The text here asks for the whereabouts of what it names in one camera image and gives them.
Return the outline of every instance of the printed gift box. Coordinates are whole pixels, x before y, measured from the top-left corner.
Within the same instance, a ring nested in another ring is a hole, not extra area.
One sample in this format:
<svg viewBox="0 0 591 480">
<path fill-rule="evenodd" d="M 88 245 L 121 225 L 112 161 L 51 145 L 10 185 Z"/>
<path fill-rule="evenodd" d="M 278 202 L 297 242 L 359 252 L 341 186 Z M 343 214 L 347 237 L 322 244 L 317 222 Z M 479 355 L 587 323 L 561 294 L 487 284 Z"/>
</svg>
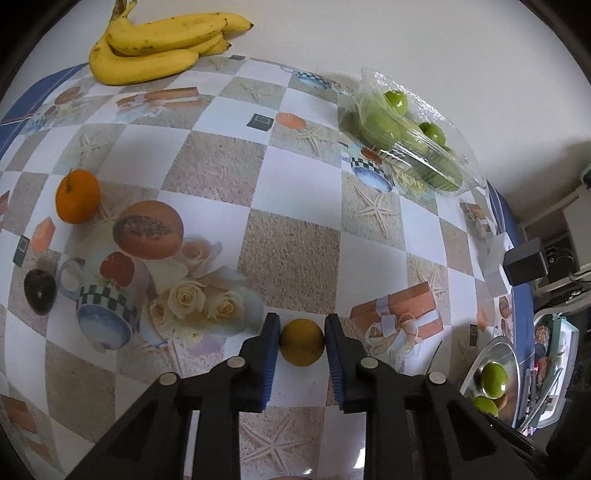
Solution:
<svg viewBox="0 0 591 480">
<path fill-rule="evenodd" d="M 409 353 L 416 342 L 443 331 L 428 282 L 357 305 L 350 318 L 365 336 L 371 355 L 387 349 Z"/>
</svg>

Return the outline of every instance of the dark purple fruit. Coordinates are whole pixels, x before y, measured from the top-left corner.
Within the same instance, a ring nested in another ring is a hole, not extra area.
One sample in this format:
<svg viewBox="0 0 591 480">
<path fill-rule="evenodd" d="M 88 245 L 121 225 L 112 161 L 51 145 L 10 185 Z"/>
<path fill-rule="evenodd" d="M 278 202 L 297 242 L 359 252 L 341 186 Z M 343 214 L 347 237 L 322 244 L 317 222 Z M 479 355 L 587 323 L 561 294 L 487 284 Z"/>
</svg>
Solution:
<svg viewBox="0 0 591 480">
<path fill-rule="evenodd" d="M 25 298 L 38 315 L 47 315 L 56 300 L 56 279 L 49 272 L 35 268 L 25 275 Z"/>
</svg>

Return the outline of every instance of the green fruit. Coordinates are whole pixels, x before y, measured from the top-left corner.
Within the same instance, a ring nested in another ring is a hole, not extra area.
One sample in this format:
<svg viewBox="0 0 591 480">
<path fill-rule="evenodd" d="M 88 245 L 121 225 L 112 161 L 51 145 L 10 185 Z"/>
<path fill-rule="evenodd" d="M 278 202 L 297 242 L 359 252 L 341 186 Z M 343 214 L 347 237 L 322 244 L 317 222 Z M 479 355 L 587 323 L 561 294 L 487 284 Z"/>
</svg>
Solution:
<svg viewBox="0 0 591 480">
<path fill-rule="evenodd" d="M 480 373 L 480 387 L 487 397 L 500 398 L 509 387 L 509 375 L 497 362 L 488 362 Z"/>
<path fill-rule="evenodd" d="M 369 147 L 391 150 L 400 140 L 398 122 L 378 105 L 365 104 L 365 120 L 358 118 L 358 131 L 361 140 Z"/>
<path fill-rule="evenodd" d="M 424 157 L 429 153 L 429 146 L 421 140 L 419 135 L 413 135 L 413 131 L 421 133 L 421 129 L 418 127 L 417 124 L 408 121 L 410 125 L 408 128 L 404 128 L 400 125 L 401 128 L 401 139 L 402 143 L 411 151 L 415 152 L 417 155 Z"/>
<path fill-rule="evenodd" d="M 418 127 L 437 145 L 440 147 L 445 146 L 445 135 L 443 134 L 443 130 L 441 130 L 441 128 L 439 128 L 437 125 L 430 124 L 429 122 L 423 122 Z"/>
<path fill-rule="evenodd" d="M 474 400 L 472 400 L 472 403 L 476 408 L 479 408 L 480 410 L 485 411 L 486 413 L 490 413 L 495 417 L 499 416 L 499 409 L 496 407 L 495 403 L 490 398 L 480 395 L 479 397 L 476 397 Z"/>
<path fill-rule="evenodd" d="M 439 175 L 439 173 L 430 169 L 426 165 L 417 165 L 416 169 L 425 182 L 434 189 L 442 190 L 444 192 L 455 192 L 460 189 L 463 177 L 453 160 L 450 160 L 443 155 L 436 155 L 429 159 L 429 163 L 443 173 L 445 177 Z"/>
<path fill-rule="evenodd" d="M 384 93 L 384 98 L 401 116 L 406 115 L 408 99 L 404 92 L 400 90 L 390 90 L 389 92 Z"/>
</svg>

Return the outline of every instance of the round yellow-brown fruit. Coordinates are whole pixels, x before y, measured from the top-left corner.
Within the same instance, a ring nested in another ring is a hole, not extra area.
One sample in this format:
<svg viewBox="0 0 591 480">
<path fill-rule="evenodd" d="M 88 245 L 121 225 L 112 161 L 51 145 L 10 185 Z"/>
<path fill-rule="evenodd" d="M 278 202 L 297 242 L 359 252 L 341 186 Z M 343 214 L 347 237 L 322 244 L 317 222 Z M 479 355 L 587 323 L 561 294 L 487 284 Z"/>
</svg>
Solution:
<svg viewBox="0 0 591 480">
<path fill-rule="evenodd" d="M 283 327 L 279 349 L 292 365 L 309 367 L 324 352 L 324 334 L 312 320 L 295 319 Z"/>
</svg>

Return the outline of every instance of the checkered tablecloth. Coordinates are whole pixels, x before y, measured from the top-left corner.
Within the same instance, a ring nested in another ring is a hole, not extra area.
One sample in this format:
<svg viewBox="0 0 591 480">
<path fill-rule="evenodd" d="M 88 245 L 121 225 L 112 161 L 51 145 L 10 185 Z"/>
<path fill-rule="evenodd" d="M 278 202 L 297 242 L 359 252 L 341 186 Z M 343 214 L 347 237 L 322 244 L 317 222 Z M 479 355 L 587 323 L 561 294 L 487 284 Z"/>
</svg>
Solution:
<svg viewBox="0 0 591 480">
<path fill-rule="evenodd" d="M 306 317 L 323 326 L 336 312 L 346 334 L 359 336 L 348 318 L 353 306 L 429 281 L 444 332 L 421 344 L 406 374 L 423 373 L 442 341 L 432 369 L 460 375 L 478 352 L 469 346 L 476 312 L 500 325 L 482 277 L 486 245 L 469 233 L 459 206 L 477 203 L 492 218 L 487 192 L 417 200 L 396 185 L 389 193 L 367 186 L 339 143 L 351 97 L 298 73 L 307 74 L 216 56 L 180 75 L 112 87 L 85 67 L 49 94 L 2 156 L 0 195 L 10 194 L 0 231 L 0 418 L 38 479 L 64 478 L 160 374 L 206 372 L 251 335 L 197 357 L 179 345 L 176 355 L 170 345 L 150 348 L 137 335 L 99 353 L 81 333 L 72 300 L 59 294 L 48 315 L 34 314 L 25 273 L 55 274 L 83 238 L 54 207 L 72 168 L 97 175 L 108 215 L 141 200 L 171 205 L 186 236 L 221 243 L 212 269 L 244 273 L 264 313 L 277 312 L 282 325 Z M 186 97 L 170 99 L 168 90 Z M 298 118 L 305 128 L 292 127 Z M 48 217 L 49 248 L 29 248 L 17 267 L 21 235 L 31 238 Z M 362 478 L 365 416 L 339 411 L 326 353 L 305 369 L 280 355 L 268 408 L 243 414 L 240 428 L 244 479 Z"/>
</svg>

